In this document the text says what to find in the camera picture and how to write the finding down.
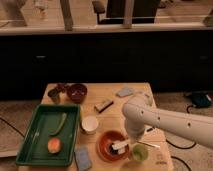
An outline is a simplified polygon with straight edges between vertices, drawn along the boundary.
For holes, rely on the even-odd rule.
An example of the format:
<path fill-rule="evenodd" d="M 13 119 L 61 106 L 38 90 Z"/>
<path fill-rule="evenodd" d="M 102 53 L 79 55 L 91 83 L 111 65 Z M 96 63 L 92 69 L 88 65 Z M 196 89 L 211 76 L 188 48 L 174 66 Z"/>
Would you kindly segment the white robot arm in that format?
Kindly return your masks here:
<path fill-rule="evenodd" d="M 213 149 L 213 117 L 155 108 L 141 95 L 125 102 L 122 113 L 128 137 L 133 140 L 139 140 L 150 125 Z"/>

